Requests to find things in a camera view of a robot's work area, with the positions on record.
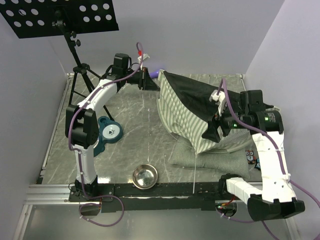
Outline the grey checked cushion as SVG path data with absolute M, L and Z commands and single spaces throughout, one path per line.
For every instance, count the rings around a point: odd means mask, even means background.
M 211 149 L 199 154 L 195 153 L 190 141 L 179 137 L 169 160 L 171 165 L 185 168 L 215 169 L 227 174 L 250 178 L 247 155 L 242 147 L 232 152 L 224 152 L 221 149 Z

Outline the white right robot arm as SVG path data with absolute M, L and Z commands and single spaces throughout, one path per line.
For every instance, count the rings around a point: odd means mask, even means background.
M 214 90 L 209 101 L 217 112 L 208 122 L 203 137 L 218 143 L 231 130 L 247 129 L 255 144 L 261 167 L 262 189 L 258 189 L 236 174 L 223 175 L 218 193 L 223 199 L 235 196 L 247 205 L 255 222 L 287 219 L 305 211 L 290 183 L 284 153 L 284 125 L 279 111 L 263 101 L 261 90 L 242 91 L 235 105 L 226 90 Z

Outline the red owl number tag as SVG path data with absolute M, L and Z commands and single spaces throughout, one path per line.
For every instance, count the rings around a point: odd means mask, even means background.
M 255 153 L 253 150 L 246 150 L 245 154 L 248 164 L 253 165 L 256 163 L 257 158 L 255 157 Z

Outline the purple plastic microphone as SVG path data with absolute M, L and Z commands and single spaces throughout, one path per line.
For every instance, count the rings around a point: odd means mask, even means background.
M 149 76 L 151 79 L 157 79 L 159 77 L 159 74 L 165 71 L 164 69 L 158 69 L 156 71 L 150 72 Z

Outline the blue owl tag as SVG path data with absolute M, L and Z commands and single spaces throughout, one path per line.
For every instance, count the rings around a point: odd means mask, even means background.
M 259 159 L 256 160 L 254 168 L 259 170 L 259 171 L 261 171 L 261 165 L 260 165 L 260 160 Z

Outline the teal double pet feeder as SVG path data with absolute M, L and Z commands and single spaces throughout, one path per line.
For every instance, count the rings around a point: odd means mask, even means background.
M 114 144 L 123 136 L 123 128 L 121 125 L 107 116 L 99 117 L 97 123 L 98 139 L 93 147 L 94 157 L 97 157 L 100 153 L 105 151 L 106 144 Z

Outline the stainless steel bowl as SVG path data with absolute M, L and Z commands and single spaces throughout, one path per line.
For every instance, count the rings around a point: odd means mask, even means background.
M 157 181 L 158 171 L 150 164 L 141 164 L 132 173 L 132 182 L 140 190 L 152 188 Z

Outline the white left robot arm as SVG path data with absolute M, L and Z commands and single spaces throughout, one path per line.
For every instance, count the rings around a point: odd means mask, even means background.
M 68 148 L 74 152 L 77 174 L 75 192 L 87 201 L 99 195 L 98 175 L 94 158 L 107 143 L 117 142 L 123 135 L 122 127 L 108 116 L 97 118 L 99 112 L 125 84 L 137 85 L 140 90 L 159 91 L 158 85 L 143 66 L 150 56 L 138 51 L 137 69 L 132 69 L 129 55 L 117 53 L 113 64 L 100 76 L 97 86 L 81 102 L 66 109 L 65 136 Z

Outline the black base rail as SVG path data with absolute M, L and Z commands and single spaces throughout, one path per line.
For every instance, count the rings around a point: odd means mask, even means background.
M 132 183 L 102 183 L 97 195 L 108 197 L 88 199 L 74 186 L 68 201 L 71 203 L 101 204 L 102 213 L 149 210 L 189 210 L 215 211 L 216 204 L 229 202 L 233 195 L 222 191 L 218 182 L 178 182 L 157 183 L 149 189 L 139 189 Z

